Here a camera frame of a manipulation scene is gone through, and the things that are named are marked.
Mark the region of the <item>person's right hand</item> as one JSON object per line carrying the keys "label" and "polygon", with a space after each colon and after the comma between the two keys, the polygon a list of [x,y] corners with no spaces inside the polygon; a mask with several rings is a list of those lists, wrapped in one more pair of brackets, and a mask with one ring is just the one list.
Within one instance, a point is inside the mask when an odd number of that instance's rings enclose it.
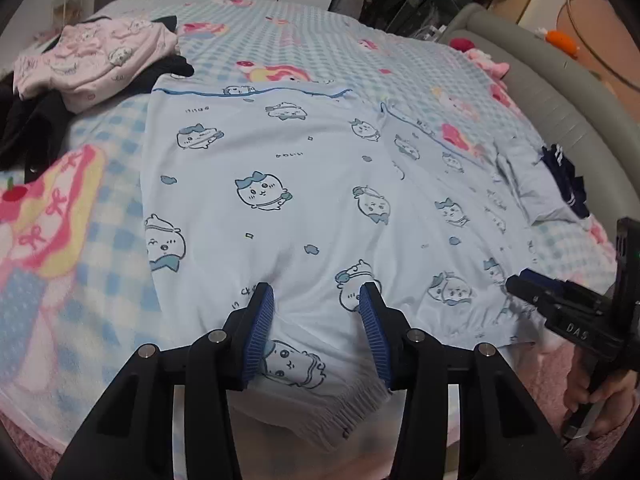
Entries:
{"label": "person's right hand", "polygon": [[619,370],[598,390],[590,393],[590,375],[585,368],[585,362],[582,349],[575,348],[572,367],[566,378],[563,402],[572,413],[582,404],[603,402],[602,411],[589,434],[591,440],[596,440],[622,426],[632,413],[639,378],[634,370]]}

